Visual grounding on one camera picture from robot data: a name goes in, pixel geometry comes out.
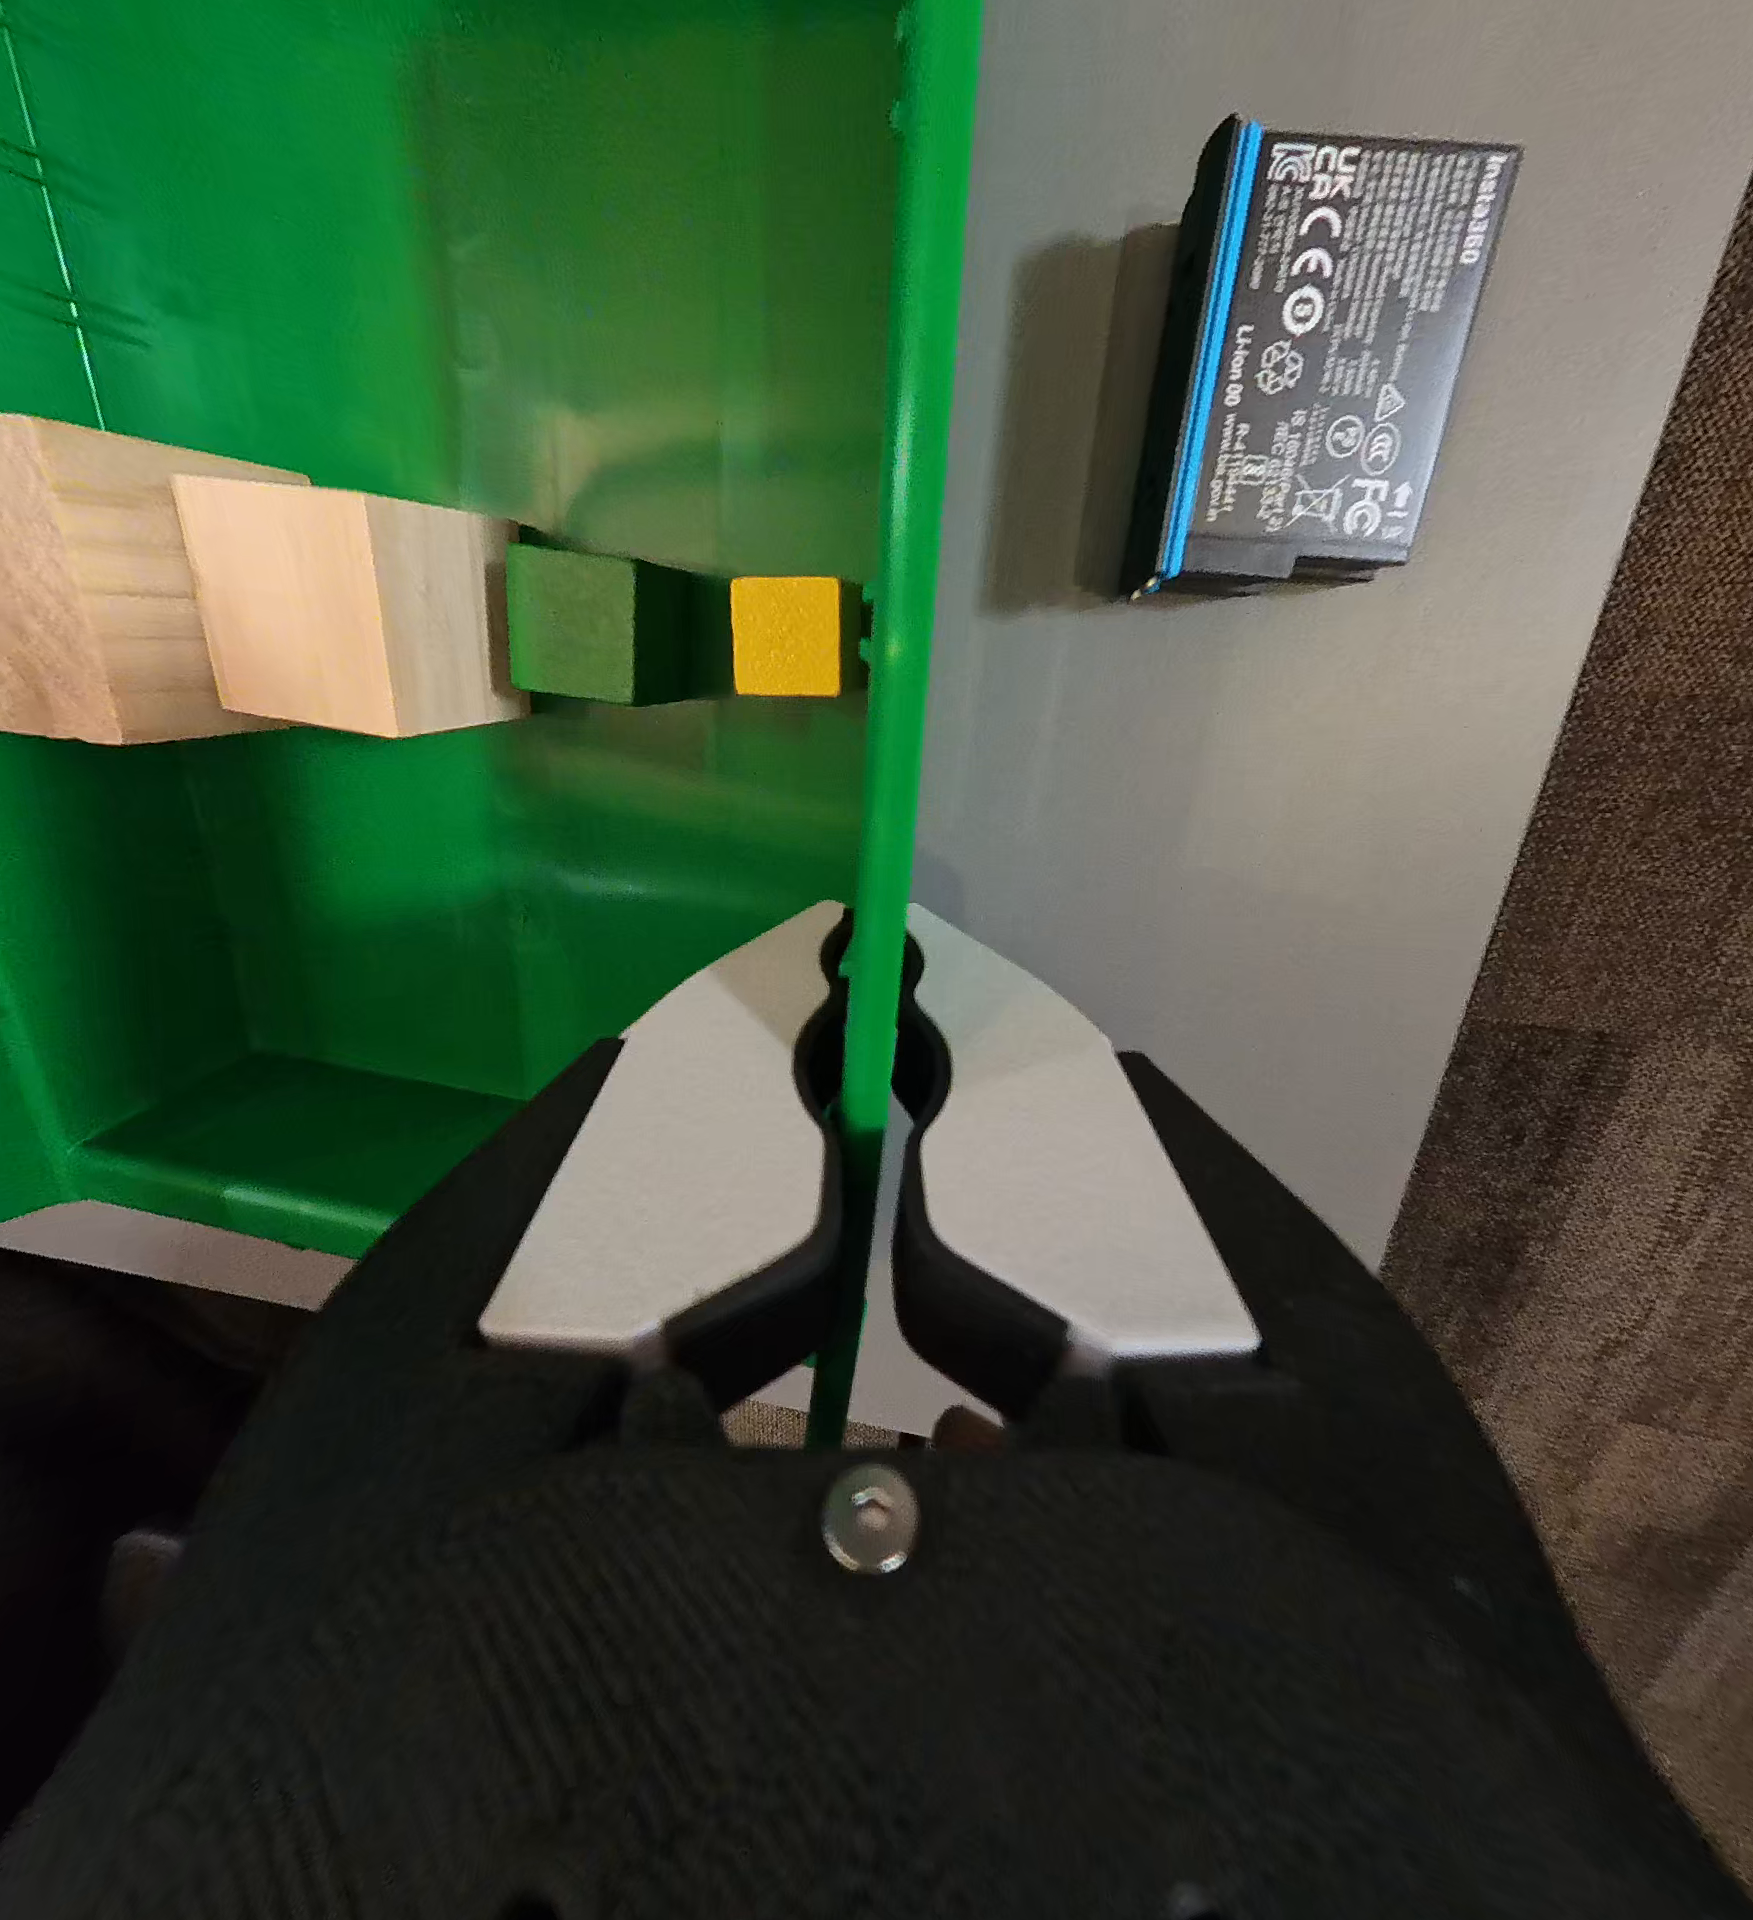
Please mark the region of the large wooden cube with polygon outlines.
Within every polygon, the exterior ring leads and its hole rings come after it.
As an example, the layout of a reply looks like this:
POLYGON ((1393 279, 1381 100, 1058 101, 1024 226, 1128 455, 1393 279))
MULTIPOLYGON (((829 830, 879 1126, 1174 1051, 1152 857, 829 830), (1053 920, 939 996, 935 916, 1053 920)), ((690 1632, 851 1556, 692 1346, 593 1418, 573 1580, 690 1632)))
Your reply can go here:
POLYGON ((134 746, 268 729, 219 698, 178 475, 311 482, 0 413, 0 733, 134 746))

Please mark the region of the green plastic bin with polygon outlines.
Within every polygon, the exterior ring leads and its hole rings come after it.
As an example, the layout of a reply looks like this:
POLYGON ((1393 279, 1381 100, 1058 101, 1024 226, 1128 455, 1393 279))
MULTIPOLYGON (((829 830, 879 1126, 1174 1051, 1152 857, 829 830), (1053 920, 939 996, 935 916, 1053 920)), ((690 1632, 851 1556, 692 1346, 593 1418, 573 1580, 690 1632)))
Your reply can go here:
POLYGON ((381 738, 0 733, 0 1224, 366 1255, 822 899, 872 1295, 983 4, 0 4, 0 413, 694 577, 694 698, 381 738), (735 693, 729 583, 855 595, 735 693))

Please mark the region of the small yellow cube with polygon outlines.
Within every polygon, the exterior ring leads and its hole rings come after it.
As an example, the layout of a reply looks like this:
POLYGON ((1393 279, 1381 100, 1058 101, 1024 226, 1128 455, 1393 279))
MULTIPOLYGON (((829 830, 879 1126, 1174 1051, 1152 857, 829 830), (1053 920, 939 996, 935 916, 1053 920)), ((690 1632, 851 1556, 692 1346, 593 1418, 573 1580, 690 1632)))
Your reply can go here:
POLYGON ((735 693, 759 701, 835 701, 849 683, 855 595, 826 577, 736 577, 729 583, 735 693))

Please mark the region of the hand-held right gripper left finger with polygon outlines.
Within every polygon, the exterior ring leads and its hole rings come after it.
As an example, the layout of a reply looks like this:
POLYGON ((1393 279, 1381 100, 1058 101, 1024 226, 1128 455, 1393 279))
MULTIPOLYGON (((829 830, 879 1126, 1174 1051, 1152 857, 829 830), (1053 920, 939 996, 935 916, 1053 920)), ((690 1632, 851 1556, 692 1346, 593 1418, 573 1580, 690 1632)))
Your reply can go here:
POLYGON ((515 1351, 744 1399, 810 1357, 844 1235, 833 1092, 848 909, 822 899, 623 1029, 479 1319, 515 1351))

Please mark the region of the medium wooden cube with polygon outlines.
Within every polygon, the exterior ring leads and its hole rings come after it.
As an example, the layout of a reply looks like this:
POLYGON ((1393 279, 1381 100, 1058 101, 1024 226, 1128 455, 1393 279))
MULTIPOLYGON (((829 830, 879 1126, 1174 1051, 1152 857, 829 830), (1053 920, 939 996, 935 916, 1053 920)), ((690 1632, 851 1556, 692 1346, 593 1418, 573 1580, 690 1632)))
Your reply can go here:
POLYGON ((509 725, 496 517, 373 493, 172 482, 225 709, 381 738, 509 725))

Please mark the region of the grey desk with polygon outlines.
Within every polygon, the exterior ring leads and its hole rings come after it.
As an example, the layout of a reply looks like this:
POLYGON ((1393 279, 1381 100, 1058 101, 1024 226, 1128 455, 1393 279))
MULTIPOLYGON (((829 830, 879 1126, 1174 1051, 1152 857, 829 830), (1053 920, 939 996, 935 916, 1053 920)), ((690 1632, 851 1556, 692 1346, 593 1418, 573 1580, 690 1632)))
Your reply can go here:
POLYGON ((1753 172, 1753 4, 985 4, 914 896, 1152 1055, 1360 1255, 1753 172), (1508 139, 1411 568, 1106 603, 1200 146, 1508 139))

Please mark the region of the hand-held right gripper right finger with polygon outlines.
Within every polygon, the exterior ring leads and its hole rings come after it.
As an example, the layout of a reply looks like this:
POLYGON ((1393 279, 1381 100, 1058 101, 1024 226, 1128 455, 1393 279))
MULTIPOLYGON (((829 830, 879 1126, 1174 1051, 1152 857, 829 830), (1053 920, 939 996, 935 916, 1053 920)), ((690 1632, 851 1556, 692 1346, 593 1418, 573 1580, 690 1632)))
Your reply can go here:
POLYGON ((1055 1380, 1255 1356, 1255 1319, 1107 1034, 919 903, 911 942, 891 1272, 919 1357, 1028 1412, 1055 1380))

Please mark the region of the small green cube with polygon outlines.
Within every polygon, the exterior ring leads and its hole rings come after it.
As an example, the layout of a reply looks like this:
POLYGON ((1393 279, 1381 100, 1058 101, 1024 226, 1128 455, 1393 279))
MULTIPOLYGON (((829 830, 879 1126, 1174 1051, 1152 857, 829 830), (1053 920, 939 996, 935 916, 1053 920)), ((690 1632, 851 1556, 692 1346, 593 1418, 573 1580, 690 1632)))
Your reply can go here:
POLYGON ((694 577, 639 559, 506 549, 510 683, 540 698, 655 709, 694 698, 694 577))

